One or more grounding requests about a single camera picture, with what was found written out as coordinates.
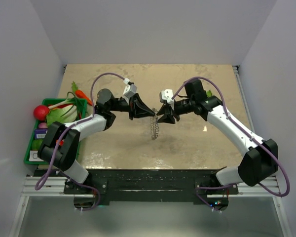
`white label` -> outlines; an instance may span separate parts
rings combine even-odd
[[[38,151],[30,151],[29,161],[40,161],[40,162],[44,162],[42,159],[38,158],[37,153],[38,153]]]
[[[36,134],[37,139],[43,139],[45,138],[46,134]]]

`purple item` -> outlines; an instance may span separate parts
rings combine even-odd
[[[44,128],[44,129],[35,129],[34,130],[34,139],[44,139],[44,137],[46,136],[46,133],[48,131],[48,128]]]

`red ball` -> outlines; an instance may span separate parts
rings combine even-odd
[[[39,121],[45,121],[49,111],[50,109],[46,105],[39,105],[34,109],[33,115]]]

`green leaf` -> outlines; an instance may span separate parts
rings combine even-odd
[[[207,97],[211,97],[213,96],[213,93],[211,90],[206,91]]]
[[[73,90],[73,93],[75,93],[75,91],[78,90],[78,86],[74,81],[71,83],[71,89]]]
[[[74,105],[68,105],[63,108],[51,110],[46,116],[47,126],[53,122],[73,122],[77,118],[77,108]]]

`black base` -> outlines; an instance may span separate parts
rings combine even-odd
[[[193,202],[204,204],[195,194],[197,185],[207,183],[211,174],[217,170],[123,170],[123,169],[91,169],[88,170],[93,186],[101,194],[100,205],[109,205],[111,201],[161,201],[161,202]],[[35,176],[45,171],[37,170]],[[227,206],[224,198],[207,198],[207,194],[224,194],[225,190],[205,191],[198,193],[210,204],[215,202]],[[81,194],[75,186],[64,187],[64,194]],[[229,188],[229,194],[238,194],[237,188]],[[75,198],[77,202],[93,203],[92,198]]]

